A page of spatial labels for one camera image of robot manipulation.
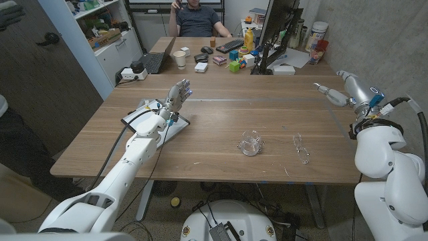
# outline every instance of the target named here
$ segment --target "dark t-shirt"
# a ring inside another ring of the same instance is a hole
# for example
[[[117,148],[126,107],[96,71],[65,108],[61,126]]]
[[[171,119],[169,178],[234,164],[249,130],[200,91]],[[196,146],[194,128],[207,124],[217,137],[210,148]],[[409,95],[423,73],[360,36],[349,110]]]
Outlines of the dark t-shirt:
[[[181,37],[211,37],[214,24],[220,21],[214,9],[206,6],[200,6],[198,10],[186,6],[176,16]]]

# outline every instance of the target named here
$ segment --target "paper cup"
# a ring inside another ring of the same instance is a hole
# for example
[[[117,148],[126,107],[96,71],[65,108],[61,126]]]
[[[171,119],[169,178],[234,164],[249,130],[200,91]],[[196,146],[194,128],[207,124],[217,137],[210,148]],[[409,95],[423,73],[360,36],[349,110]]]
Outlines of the paper cup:
[[[186,52],[184,51],[176,51],[174,53],[175,62],[179,66],[179,70],[184,70],[186,68]]]

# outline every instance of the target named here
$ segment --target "white box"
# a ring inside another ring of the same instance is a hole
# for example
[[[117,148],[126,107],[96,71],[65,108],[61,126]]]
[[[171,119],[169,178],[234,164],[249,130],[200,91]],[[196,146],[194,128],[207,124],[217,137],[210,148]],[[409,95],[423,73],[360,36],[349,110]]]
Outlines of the white box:
[[[247,67],[254,66],[254,56],[251,54],[244,55],[243,59],[247,62]]]
[[[186,53],[186,57],[190,56],[190,49],[188,47],[182,47],[181,51],[184,51]]]
[[[195,72],[205,73],[205,71],[207,71],[207,68],[208,68],[208,64],[207,63],[198,63],[195,66]]]
[[[274,66],[274,75],[294,75],[296,71],[293,66]]]
[[[147,70],[144,68],[141,73],[135,74],[132,68],[125,68],[120,74],[124,80],[133,80],[136,76],[138,76],[137,80],[144,80],[147,77]]]

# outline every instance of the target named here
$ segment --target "monitor stand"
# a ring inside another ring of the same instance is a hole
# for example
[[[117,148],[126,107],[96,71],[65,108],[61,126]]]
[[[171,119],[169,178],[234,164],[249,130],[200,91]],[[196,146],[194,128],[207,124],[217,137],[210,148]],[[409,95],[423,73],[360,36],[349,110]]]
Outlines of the monitor stand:
[[[282,54],[284,54],[287,50],[287,44],[292,37],[294,30],[297,27],[297,22],[302,16],[303,9],[294,10],[294,15],[291,20],[291,23],[287,27],[286,34],[281,39],[281,45],[277,48],[277,50],[269,56],[269,49],[274,46],[272,44],[265,44],[263,47],[263,57],[261,57],[260,66],[254,66],[254,69],[251,71],[251,74],[264,74],[264,75],[272,75],[274,74],[272,70],[268,69],[268,66],[273,63],[276,59],[278,59]]]

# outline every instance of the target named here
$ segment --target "wooden table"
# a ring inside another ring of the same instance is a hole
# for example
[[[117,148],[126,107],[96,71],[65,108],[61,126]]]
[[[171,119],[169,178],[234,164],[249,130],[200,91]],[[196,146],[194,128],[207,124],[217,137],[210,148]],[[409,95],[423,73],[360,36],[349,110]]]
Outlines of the wooden table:
[[[151,52],[163,52],[170,37],[162,37]],[[356,142],[348,137],[355,119],[350,108],[331,105],[312,85],[317,82],[343,91],[343,80],[323,60],[316,66],[296,68],[295,76],[250,76],[212,62],[205,73],[194,71],[193,56],[209,46],[210,38],[178,37],[171,55],[188,47],[187,67],[179,70],[168,59],[161,74],[122,84],[114,89],[94,116],[52,167],[59,177],[94,177],[123,128],[120,119],[142,99],[163,100],[172,85],[191,81],[193,95],[180,114],[191,124],[164,147],[152,175],[155,180],[233,181],[262,183],[357,183]],[[231,41],[217,38],[217,45]],[[247,157],[237,148],[245,130],[258,131],[265,146],[261,155]],[[299,160],[293,136],[300,133],[310,153],[307,165]],[[124,153],[128,131],[117,147],[109,171]],[[157,155],[137,177],[147,178]]]

